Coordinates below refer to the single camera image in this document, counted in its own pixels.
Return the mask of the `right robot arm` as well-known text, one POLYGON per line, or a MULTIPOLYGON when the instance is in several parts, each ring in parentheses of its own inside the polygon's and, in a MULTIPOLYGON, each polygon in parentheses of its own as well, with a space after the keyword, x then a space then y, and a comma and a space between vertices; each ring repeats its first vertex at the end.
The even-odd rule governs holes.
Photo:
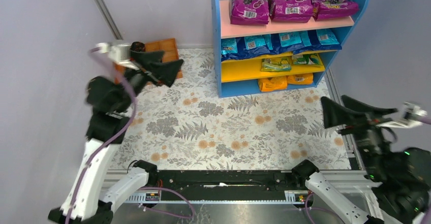
MULTIPOLYGON (((401 223, 413 223, 423 215, 430 219, 430 152, 417 147, 393 152, 383 131, 412 129, 430 124, 419 105, 406 102, 400 119, 390 114, 396 108, 378 108, 347 95, 338 104, 320 99, 325 128, 336 127, 340 135, 352 135, 365 168, 365 178, 376 183, 372 192, 379 208, 401 223)), ((322 199, 344 223, 382 223, 339 192, 311 162, 304 160, 292 169, 293 184, 322 199)))

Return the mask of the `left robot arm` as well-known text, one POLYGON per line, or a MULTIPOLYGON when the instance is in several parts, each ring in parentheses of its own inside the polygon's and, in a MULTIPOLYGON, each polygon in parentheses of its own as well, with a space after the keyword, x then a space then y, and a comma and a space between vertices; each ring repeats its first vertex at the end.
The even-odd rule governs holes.
POLYGON ((138 160, 125 177, 101 192, 110 162, 137 114, 137 95, 148 83, 172 86, 182 67, 182 59, 162 62, 163 55, 163 51, 129 52, 133 68, 118 73, 118 83, 104 76, 89 81, 86 102, 92 116, 82 162, 66 200, 49 211, 50 221, 111 223, 119 206, 140 188, 160 191, 157 167, 138 160))

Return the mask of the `large blue candy bag front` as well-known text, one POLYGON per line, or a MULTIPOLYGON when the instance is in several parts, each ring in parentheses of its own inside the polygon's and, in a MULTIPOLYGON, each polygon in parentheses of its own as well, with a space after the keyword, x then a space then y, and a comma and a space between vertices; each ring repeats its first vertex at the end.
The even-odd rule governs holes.
POLYGON ((342 46, 331 29, 308 30, 312 51, 342 50, 342 46))

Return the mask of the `yellow green Fox's candy bag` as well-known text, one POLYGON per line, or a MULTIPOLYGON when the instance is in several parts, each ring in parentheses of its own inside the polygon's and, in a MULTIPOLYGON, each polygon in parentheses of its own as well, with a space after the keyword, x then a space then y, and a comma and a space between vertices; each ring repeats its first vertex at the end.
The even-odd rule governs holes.
POLYGON ((289 56, 262 59, 261 71, 263 72, 284 72, 291 71, 291 69, 291 58, 289 56))

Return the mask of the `orange mango candy bag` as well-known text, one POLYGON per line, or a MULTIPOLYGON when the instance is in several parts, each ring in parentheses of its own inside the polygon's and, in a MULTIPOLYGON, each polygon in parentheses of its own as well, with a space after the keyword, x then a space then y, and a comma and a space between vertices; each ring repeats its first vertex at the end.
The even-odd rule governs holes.
POLYGON ((287 77, 269 77, 258 79, 258 86, 261 92, 272 92, 276 90, 284 90, 287 88, 287 77))

